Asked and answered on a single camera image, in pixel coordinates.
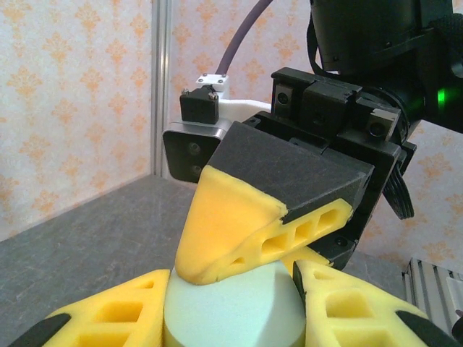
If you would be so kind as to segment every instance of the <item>gray table surface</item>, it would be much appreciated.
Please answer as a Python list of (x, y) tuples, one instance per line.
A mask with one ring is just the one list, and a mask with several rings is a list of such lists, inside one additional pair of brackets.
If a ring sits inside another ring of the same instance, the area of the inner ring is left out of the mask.
[[(0, 243), (0, 346), (55, 309), (171, 269), (192, 196), (148, 176)], [(344, 271), (404, 298), (398, 266), (356, 252)]]

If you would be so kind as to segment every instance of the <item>black block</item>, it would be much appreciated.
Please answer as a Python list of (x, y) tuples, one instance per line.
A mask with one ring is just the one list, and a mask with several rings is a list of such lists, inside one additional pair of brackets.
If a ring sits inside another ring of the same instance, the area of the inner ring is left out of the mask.
[(358, 201), (369, 175), (233, 123), (208, 165), (283, 202), (288, 223), (334, 200)]
[(180, 96), (182, 121), (216, 124), (218, 98), (211, 86), (204, 86)]

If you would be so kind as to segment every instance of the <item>white bracket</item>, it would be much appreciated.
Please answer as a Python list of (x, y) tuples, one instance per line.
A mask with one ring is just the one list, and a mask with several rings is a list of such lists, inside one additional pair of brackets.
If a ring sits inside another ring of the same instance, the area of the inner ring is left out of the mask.
[(202, 74), (196, 80), (196, 87), (212, 85), (219, 98), (228, 99), (230, 97), (230, 78), (226, 74)]
[(271, 112), (270, 103), (262, 103), (255, 100), (228, 100), (218, 99), (218, 116), (230, 121), (243, 122), (254, 116), (257, 112)]

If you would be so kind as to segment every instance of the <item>screw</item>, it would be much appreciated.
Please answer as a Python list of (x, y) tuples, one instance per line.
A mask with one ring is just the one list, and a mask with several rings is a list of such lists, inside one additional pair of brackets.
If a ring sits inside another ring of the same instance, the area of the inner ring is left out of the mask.
[(201, 153), (201, 147), (199, 146), (199, 144), (197, 143), (194, 143), (194, 142), (190, 142), (188, 144), (188, 152), (191, 154), (191, 155), (198, 155)]
[(201, 175), (202, 170), (203, 169), (198, 165), (193, 165), (191, 167), (191, 172), (192, 172), (193, 176), (195, 176), (195, 177), (199, 177)]
[(344, 237), (338, 237), (334, 240), (334, 242), (336, 242), (336, 244), (340, 247), (347, 246), (347, 240)]
[(374, 137), (386, 136), (387, 129), (382, 123), (373, 123), (370, 125), (370, 134)]
[(276, 99), (281, 105), (286, 105), (289, 102), (288, 95), (286, 95), (285, 93), (279, 93)]

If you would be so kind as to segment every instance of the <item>wallpaper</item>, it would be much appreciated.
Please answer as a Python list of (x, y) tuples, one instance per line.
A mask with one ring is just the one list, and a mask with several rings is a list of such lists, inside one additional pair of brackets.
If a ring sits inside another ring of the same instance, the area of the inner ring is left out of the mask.
[(151, 6), (0, 0), (0, 240), (148, 174)]
[[(169, 120), (178, 97), (202, 73), (214, 73), (235, 30), (256, 1), (176, 0), (170, 52)], [(454, 1), (463, 12), (463, 1)], [(271, 101), (272, 72), (310, 71), (305, 33), (309, 0), (274, 1), (245, 38), (230, 67), (231, 96)], [(400, 221), (384, 199), (359, 250), (404, 267), (411, 257), (463, 271), (463, 135), (423, 123), (412, 141), (418, 151), (405, 175), (416, 217)]]

